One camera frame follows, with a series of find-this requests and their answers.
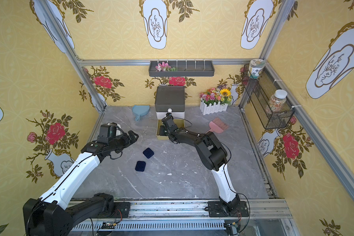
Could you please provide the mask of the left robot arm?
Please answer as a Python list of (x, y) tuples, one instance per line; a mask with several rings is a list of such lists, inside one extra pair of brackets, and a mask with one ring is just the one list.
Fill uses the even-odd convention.
[(79, 223), (100, 215), (117, 212), (114, 197), (98, 193), (69, 206), (69, 203), (88, 175), (112, 152), (122, 153), (139, 135), (124, 132), (116, 123), (103, 124), (95, 141), (87, 143), (77, 160), (63, 176), (38, 199), (29, 199), (23, 206), (27, 236), (67, 236)]

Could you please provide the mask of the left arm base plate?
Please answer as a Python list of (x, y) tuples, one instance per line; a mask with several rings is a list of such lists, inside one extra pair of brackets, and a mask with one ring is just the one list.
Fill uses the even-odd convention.
[(111, 217), (124, 219), (128, 218), (130, 211), (130, 202), (114, 202), (114, 211)]

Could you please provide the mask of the three-drawer storage cabinet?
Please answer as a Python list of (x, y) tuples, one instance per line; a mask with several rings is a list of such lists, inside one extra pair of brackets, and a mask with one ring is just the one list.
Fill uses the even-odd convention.
[(174, 118), (185, 118), (185, 87), (159, 86), (156, 91), (155, 110), (158, 119), (156, 137), (158, 140), (167, 140), (167, 136), (160, 135), (161, 120), (167, 113), (171, 113)]

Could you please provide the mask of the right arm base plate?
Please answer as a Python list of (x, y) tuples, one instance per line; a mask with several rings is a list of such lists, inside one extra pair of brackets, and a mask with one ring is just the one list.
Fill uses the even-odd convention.
[(225, 204), (220, 201), (207, 203), (204, 211), (208, 212), (209, 217), (248, 217), (249, 208), (245, 201), (240, 201), (235, 205)]

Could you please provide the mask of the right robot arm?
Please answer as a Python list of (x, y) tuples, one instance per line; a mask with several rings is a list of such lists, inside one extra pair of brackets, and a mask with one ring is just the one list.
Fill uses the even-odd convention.
[(214, 176), (222, 206), (227, 212), (234, 210), (241, 203), (241, 199), (229, 177), (227, 150), (216, 135), (211, 131), (196, 133), (178, 127), (171, 113), (167, 113), (161, 121), (164, 126), (164, 133), (171, 142), (187, 144), (196, 149), (202, 164)]

